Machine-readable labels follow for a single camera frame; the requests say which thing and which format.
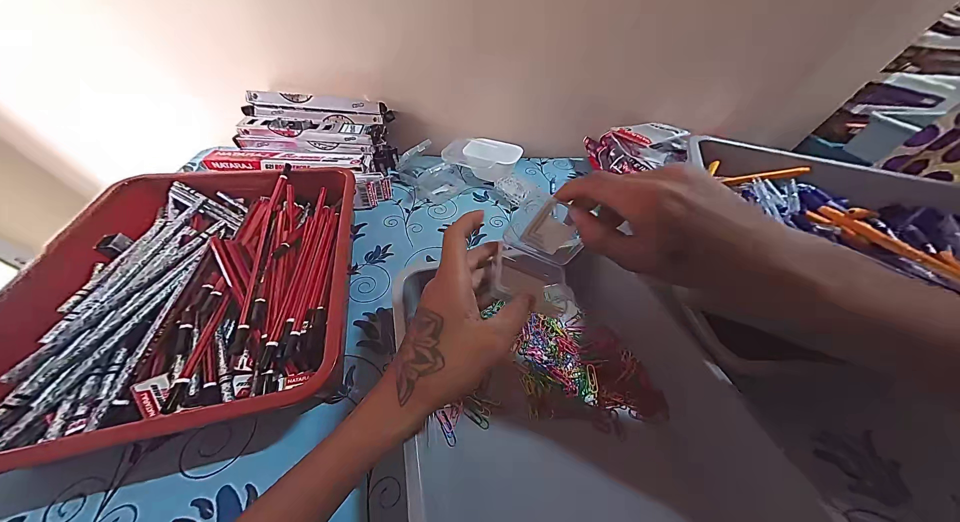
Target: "plastic lid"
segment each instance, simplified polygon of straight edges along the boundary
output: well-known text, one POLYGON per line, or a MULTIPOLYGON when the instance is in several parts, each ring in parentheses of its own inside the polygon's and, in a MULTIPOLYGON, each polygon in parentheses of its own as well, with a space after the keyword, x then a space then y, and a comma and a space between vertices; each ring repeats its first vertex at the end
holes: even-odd
POLYGON ((523 147, 519 145, 486 137, 470 137, 454 139, 439 156, 449 164, 486 170, 496 164, 516 164, 522 155, 523 147))
POLYGON ((537 191, 513 212, 503 241, 557 266, 565 265, 584 247, 568 220, 567 206, 537 191))

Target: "clear plastic box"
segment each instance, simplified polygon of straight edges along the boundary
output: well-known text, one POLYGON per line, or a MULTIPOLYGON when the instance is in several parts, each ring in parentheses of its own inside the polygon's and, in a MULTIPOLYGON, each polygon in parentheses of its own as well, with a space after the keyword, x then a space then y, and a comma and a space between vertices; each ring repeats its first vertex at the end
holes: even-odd
POLYGON ((504 230, 506 246, 495 258, 490 293, 498 299, 533 295, 534 312, 550 317, 575 310, 564 265, 584 246, 568 222, 566 205, 541 191, 529 194, 504 230))

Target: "gray bin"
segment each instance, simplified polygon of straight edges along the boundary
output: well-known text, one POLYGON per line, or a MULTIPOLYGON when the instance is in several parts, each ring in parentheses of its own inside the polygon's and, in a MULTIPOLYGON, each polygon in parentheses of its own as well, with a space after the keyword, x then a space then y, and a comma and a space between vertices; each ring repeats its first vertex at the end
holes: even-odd
MULTIPOLYGON (((398 341, 435 269, 414 266, 394 281, 398 341)), ((623 440, 585 420, 531 421, 512 368, 496 369, 504 408, 489 430, 462 418, 450 448, 430 422, 404 445, 411 522, 828 520, 811 484, 646 282, 589 253, 566 277, 587 316, 642 360, 670 419, 623 414, 623 440)))

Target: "table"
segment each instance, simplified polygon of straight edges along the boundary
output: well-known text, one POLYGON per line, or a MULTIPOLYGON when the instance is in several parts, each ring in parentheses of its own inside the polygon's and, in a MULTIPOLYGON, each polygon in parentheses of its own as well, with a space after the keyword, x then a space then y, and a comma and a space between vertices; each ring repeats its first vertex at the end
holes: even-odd
MULTIPOLYGON (((208 151, 186 164, 196 171, 208 151)), ((586 173, 582 159, 521 159, 516 174, 553 193, 586 173)), ((513 209, 467 171, 469 187, 440 204, 403 184, 393 199, 358 210, 350 237, 345 397, 287 407, 162 438, 83 454, 0 475, 2 522, 231 522, 328 435, 389 364, 394 349, 391 282, 418 261, 440 258, 443 230, 482 209, 472 246, 500 239, 513 209)), ((333 520, 406 520, 402 450, 381 460, 333 520)))

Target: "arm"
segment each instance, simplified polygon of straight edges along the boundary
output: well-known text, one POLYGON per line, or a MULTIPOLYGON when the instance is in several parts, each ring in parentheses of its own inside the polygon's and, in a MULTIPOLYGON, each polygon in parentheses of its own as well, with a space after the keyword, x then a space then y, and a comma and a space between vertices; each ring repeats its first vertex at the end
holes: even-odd
POLYGON ((242 522, 327 520, 387 451, 414 435, 433 411, 475 389, 510 351, 530 317, 522 296, 483 320, 475 291, 498 244, 467 250, 483 211, 443 234, 437 276, 420 297, 390 367, 360 405, 241 516, 242 522))
POLYGON ((706 172, 597 172, 557 192, 587 247, 800 344, 960 393, 960 296, 793 230, 706 172), (601 205, 600 216, 588 212, 601 205), (615 229, 630 223, 631 235, 615 229))

